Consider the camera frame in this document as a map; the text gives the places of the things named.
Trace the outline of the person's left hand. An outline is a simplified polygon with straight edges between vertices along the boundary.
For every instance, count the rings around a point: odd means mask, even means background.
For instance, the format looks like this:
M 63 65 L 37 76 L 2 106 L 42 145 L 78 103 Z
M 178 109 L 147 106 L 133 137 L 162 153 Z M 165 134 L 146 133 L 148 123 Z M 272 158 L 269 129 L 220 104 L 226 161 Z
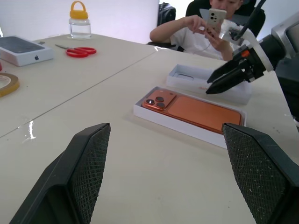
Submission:
M 213 48 L 219 52 L 223 52 L 230 49 L 229 42 L 221 39 L 219 37 L 220 32 L 211 26 L 206 26 L 205 28 L 205 38 L 209 40 Z

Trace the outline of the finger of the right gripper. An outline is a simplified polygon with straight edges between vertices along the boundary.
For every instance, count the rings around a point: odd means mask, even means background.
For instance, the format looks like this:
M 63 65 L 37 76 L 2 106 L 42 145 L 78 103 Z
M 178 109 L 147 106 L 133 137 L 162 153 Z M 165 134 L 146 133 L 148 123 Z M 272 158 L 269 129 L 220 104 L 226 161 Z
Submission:
M 211 83 L 211 85 L 206 90 L 206 94 L 223 93 L 240 84 L 245 79 L 246 76 L 240 68 L 235 68 L 226 73 L 223 68 L 219 68 L 215 70 L 207 80 L 207 83 Z
M 243 60 L 235 61 L 230 60 L 221 67 L 217 68 L 207 80 L 208 83 L 220 83 L 228 81 L 243 81 L 240 72 L 237 72 L 237 75 L 232 75 L 235 69 L 239 70 L 242 67 Z

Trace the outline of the black bag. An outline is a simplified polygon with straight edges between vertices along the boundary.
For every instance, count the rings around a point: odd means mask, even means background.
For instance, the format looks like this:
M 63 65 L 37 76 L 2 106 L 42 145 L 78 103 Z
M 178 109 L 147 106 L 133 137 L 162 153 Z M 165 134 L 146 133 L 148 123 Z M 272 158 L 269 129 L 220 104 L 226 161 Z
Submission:
M 176 19 L 176 9 L 169 3 L 159 4 L 157 26 Z

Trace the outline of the sealed white phone box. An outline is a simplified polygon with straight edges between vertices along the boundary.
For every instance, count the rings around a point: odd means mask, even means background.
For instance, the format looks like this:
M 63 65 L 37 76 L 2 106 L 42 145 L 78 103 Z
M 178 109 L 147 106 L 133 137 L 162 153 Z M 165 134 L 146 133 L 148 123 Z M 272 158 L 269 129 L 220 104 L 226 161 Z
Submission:
M 54 58 L 53 49 L 17 37 L 0 37 L 0 59 L 15 66 L 47 61 Z

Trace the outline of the seated person white shirt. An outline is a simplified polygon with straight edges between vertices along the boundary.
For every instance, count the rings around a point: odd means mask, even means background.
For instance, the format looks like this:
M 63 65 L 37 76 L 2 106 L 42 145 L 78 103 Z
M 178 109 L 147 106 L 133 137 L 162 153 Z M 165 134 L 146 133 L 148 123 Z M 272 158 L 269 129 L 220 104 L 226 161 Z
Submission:
M 210 0 L 209 2 L 213 9 L 226 10 L 227 20 L 230 19 L 243 4 L 243 0 Z M 170 41 L 171 44 L 182 47 L 185 53 L 223 60 L 221 53 L 213 48 L 209 40 L 205 38 L 205 34 L 193 33 L 187 27 L 173 34 L 170 37 Z

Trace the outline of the white phone box lid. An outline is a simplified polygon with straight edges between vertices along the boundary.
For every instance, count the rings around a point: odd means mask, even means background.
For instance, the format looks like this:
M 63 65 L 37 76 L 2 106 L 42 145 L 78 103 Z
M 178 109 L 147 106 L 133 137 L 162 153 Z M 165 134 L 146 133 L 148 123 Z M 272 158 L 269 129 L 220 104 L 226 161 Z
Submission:
M 207 80 L 211 76 L 212 72 L 213 71 L 211 69 L 178 64 L 167 76 L 166 85 L 197 94 L 205 94 L 206 90 L 210 87 Z M 246 105 L 251 98 L 251 94 L 252 90 L 250 84 L 242 82 L 228 91 L 208 95 L 208 97 Z

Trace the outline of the seated person with phone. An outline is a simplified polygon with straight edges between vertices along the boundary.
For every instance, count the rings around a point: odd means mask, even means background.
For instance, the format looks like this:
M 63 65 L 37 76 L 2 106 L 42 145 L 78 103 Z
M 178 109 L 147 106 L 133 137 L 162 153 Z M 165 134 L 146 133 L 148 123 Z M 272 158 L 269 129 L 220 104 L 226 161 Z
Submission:
M 255 9 L 255 3 L 256 0 L 243 0 L 243 4 L 241 7 L 235 12 L 235 14 L 232 16 L 231 21 L 239 24 L 239 25 L 245 25 L 248 21 L 249 17 L 251 16 L 252 12 Z M 186 16 L 191 15 L 198 15 L 204 19 L 208 16 L 208 10 L 211 8 L 211 5 L 209 3 L 209 0 L 194 0 L 192 1 L 186 10 Z M 265 22 L 266 16 L 263 9 L 260 9 L 258 14 L 256 14 L 256 20 L 255 22 L 252 22 L 248 29 L 252 31 L 255 37 L 258 36 L 259 32 L 261 31 L 264 22 Z M 183 52 L 184 49 L 178 45 L 172 45 L 170 43 L 157 43 L 157 42 L 149 42 L 148 45 L 158 46 L 161 48 L 167 48 L 172 49 L 176 51 Z

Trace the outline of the red handled scissors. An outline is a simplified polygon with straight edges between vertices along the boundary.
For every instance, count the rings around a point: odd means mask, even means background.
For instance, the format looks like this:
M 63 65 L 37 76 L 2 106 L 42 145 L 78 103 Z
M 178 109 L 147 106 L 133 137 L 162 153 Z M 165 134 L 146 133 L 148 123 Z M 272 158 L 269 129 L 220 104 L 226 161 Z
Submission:
M 71 48 L 71 47 L 65 47 L 58 44 L 56 44 L 56 46 L 65 49 L 66 55 L 74 58 L 84 58 L 97 53 L 96 49 L 90 47 Z

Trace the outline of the white phone box base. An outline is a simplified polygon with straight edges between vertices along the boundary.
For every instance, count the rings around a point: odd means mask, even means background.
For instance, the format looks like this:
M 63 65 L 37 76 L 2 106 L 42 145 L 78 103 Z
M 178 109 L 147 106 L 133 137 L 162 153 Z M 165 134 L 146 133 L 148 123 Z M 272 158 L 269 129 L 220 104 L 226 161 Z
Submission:
M 140 117 L 142 119 L 154 122 L 158 125 L 161 125 L 161 126 L 170 128 L 172 130 L 178 131 L 180 133 L 186 134 L 188 136 L 197 138 L 199 140 L 203 140 L 203 141 L 211 143 L 213 145 L 216 145 L 216 146 L 219 146 L 222 148 L 226 148 L 226 143 L 225 143 L 223 134 L 214 133 L 212 131 L 185 123 L 183 121 L 168 117 L 166 115 L 163 115 L 163 114 L 160 114 L 160 113 L 157 113 L 157 112 L 154 112 L 152 110 L 142 107 L 142 102 L 143 102 L 143 100 L 146 99 L 146 97 L 148 97 L 151 93 L 153 93 L 153 91 L 161 90 L 161 89 L 163 89 L 163 88 L 158 87 L 158 86 L 155 87 L 149 93 L 147 93 L 146 96 L 142 97 L 142 99 L 140 99 L 137 103 L 135 103 L 135 105 L 133 106 L 134 115 L 137 117 Z M 187 95 L 187 96 L 240 112 L 240 114 L 242 116 L 242 125 L 241 126 L 246 125 L 247 114 L 245 111 L 243 111 L 239 108 L 231 107 L 231 106 L 225 105 L 225 104 L 220 104 L 217 102 L 213 102 L 211 100 L 197 98 L 197 97 L 190 96 L 190 95 Z

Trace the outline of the person's right hand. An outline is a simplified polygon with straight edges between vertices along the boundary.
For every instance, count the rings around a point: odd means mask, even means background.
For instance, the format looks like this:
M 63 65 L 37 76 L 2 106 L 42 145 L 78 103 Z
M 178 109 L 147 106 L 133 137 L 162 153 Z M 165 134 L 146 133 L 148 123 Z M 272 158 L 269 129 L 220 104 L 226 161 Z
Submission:
M 193 32 L 204 34 L 206 32 L 206 22 L 198 15 L 185 17 L 185 25 Z

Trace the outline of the orange smartphone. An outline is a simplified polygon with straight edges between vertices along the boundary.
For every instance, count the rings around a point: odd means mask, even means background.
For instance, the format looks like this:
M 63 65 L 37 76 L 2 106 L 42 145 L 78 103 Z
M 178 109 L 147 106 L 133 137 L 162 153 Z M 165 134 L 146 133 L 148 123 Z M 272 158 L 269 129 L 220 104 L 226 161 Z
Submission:
M 167 89 L 153 91 L 142 107 L 219 134 L 224 123 L 242 125 L 240 112 Z

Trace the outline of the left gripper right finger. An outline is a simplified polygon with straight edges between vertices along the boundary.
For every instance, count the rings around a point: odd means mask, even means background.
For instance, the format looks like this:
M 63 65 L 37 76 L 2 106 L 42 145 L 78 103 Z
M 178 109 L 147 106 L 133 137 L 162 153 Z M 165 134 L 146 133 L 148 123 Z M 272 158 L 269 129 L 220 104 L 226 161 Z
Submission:
M 267 134 L 222 125 L 235 181 L 256 224 L 299 224 L 299 165 Z

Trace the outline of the yellow clear tape roll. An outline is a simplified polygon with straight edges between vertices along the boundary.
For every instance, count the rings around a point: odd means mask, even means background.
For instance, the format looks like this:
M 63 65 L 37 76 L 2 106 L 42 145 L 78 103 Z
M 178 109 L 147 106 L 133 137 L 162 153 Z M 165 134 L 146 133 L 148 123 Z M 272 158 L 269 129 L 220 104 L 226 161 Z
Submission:
M 16 91 L 20 86 L 19 78 L 9 73 L 0 73 L 0 98 Z

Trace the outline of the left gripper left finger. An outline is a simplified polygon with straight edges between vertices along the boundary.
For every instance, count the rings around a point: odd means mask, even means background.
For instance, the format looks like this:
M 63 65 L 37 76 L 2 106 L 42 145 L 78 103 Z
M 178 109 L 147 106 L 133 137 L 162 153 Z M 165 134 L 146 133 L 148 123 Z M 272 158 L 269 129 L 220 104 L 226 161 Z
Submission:
M 90 224 L 110 132 L 110 123 L 101 123 L 75 134 L 42 172 L 9 224 Z

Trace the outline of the beige smartphone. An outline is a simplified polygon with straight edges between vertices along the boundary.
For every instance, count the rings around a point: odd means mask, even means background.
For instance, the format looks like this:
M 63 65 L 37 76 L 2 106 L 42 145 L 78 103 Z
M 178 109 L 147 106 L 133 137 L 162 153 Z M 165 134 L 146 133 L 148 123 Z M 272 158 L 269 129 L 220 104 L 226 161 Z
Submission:
M 221 26 L 226 18 L 226 10 L 209 9 L 209 16 L 206 22 L 206 31 L 210 32 L 215 30 L 217 33 L 221 31 Z

